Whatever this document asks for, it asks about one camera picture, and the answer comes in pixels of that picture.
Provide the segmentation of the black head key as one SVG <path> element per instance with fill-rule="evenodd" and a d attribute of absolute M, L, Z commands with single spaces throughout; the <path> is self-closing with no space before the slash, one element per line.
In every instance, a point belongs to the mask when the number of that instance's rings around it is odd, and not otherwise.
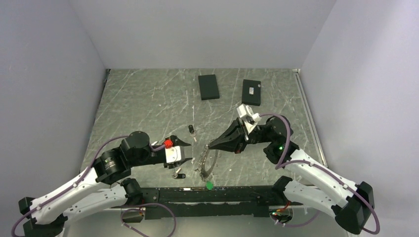
<path fill-rule="evenodd" d="M 193 138 L 194 142 L 197 142 L 196 132 L 193 125 L 188 125 L 188 129 L 189 129 L 190 136 Z"/>
<path fill-rule="evenodd" d="M 173 174 L 172 174 L 173 179 L 185 179 L 186 174 L 181 173 L 181 171 L 182 171 L 181 167 L 180 168 L 175 168 L 173 170 Z"/>

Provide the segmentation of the numbered metal key ring disc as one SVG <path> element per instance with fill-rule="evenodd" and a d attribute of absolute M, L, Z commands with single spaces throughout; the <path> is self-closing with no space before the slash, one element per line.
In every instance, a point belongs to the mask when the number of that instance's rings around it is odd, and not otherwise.
<path fill-rule="evenodd" d="M 214 139 L 209 140 L 204 145 L 204 150 L 200 154 L 200 159 L 198 162 L 198 166 L 195 169 L 199 178 L 202 181 L 208 181 L 211 179 L 211 174 L 214 168 L 217 166 L 217 160 L 221 157 L 220 150 L 210 149 L 210 144 L 214 141 Z"/>

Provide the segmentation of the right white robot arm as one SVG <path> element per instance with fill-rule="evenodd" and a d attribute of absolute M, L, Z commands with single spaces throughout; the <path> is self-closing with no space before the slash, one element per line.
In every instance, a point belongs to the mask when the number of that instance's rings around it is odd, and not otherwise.
<path fill-rule="evenodd" d="M 274 113 L 268 116 L 263 125 L 258 124 L 260 114 L 237 118 L 210 142 L 209 149 L 239 154 L 248 145 L 268 143 L 263 152 L 276 170 L 288 170 L 311 184 L 308 187 L 290 177 L 280 177 L 272 187 L 275 203 L 305 204 L 333 217 L 340 227 L 354 235 L 379 234 L 381 226 L 372 186 L 365 181 L 346 179 L 320 164 L 291 141 L 292 129 L 287 118 Z"/>

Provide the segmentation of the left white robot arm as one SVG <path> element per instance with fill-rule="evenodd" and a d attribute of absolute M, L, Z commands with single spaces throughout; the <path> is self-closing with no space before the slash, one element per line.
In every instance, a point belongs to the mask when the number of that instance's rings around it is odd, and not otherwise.
<path fill-rule="evenodd" d="M 107 208 L 140 210 L 153 205 L 137 180 L 131 178 L 132 168 L 162 164 L 170 169 L 188 161 L 184 149 L 189 144 L 175 135 L 160 145 L 151 144 L 143 131 L 119 139 L 119 146 L 99 149 L 90 164 L 64 185 L 44 196 L 19 200 L 18 224 L 22 224 L 25 236 L 56 237 L 73 222 Z"/>

